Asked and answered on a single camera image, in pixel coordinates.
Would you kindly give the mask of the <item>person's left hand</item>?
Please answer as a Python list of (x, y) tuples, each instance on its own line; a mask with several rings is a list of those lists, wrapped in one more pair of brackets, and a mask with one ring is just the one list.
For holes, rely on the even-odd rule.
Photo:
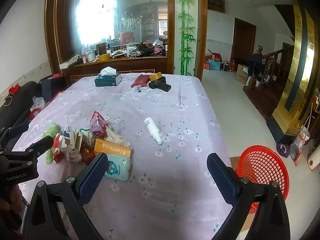
[(22, 193), (18, 185), (1, 189), (1, 211), (14, 211), (19, 214), (23, 210)]

